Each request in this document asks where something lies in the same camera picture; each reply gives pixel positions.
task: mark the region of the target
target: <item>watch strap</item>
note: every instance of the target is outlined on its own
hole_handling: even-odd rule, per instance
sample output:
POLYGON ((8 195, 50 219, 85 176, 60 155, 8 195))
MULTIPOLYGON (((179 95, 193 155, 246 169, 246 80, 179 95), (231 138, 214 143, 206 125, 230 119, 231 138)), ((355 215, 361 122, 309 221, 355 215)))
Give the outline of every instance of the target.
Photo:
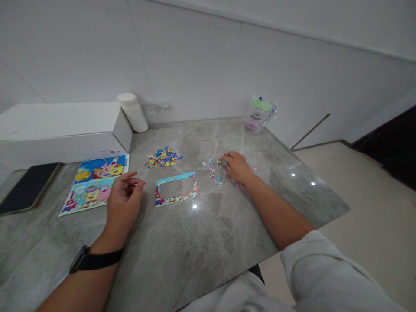
POLYGON ((78 270, 98 270, 105 267, 112 266, 120 261, 121 256, 123 255, 124 248, 106 254, 89 254, 89 248, 87 254, 83 257, 81 263, 79 264, 78 270))

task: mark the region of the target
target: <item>white cardboard box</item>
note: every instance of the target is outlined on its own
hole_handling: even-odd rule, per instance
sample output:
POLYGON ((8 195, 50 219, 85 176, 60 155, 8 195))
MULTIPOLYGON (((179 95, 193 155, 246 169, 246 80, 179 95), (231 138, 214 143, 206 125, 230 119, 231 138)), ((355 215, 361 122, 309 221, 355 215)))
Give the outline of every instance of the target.
POLYGON ((117 102, 17 104, 0 115, 0 163, 16 170, 124 155, 132 135, 117 102))

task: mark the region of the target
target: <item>marble table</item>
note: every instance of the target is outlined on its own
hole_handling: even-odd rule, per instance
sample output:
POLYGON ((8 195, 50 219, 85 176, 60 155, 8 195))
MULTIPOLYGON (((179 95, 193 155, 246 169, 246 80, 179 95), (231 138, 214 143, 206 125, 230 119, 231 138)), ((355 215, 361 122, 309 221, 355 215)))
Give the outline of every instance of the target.
MULTIPOLYGON (((349 210, 267 129, 248 133, 241 119, 149 130, 133 136, 130 150, 130 170, 146 181, 145 194, 108 311, 178 310, 279 251, 247 191, 227 181, 219 188, 209 178, 208 167, 201 165, 209 158, 229 150, 244 154, 257 174, 317 228, 349 210), (183 159, 166 168, 143 166, 147 155, 165 146, 183 159), (155 181, 191 171, 201 195, 156 208, 155 181)), ((91 244, 103 229, 105 207, 58 217, 78 166, 64 165, 38 208, 0 217, 1 311, 34 311, 68 274, 80 246, 91 244)), ((23 174, 8 178, 0 200, 23 174)))

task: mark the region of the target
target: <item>person's left hand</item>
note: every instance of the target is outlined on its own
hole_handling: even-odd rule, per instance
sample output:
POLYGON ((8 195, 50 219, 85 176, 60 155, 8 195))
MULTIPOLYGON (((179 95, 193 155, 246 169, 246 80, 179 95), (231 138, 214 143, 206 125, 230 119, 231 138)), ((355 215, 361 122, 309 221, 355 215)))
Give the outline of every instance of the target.
POLYGON ((115 179, 107 201, 106 228, 127 236, 140 210, 145 182, 133 178, 137 171, 120 175, 115 179))

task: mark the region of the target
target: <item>white shirt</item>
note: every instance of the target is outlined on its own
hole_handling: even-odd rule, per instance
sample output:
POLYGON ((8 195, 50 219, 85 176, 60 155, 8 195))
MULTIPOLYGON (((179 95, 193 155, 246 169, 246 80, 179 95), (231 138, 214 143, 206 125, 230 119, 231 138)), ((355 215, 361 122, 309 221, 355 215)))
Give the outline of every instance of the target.
POLYGON ((286 247, 281 259, 296 301, 293 307, 270 298, 260 279, 247 271, 191 302, 181 312, 406 311, 319 231, 286 247))

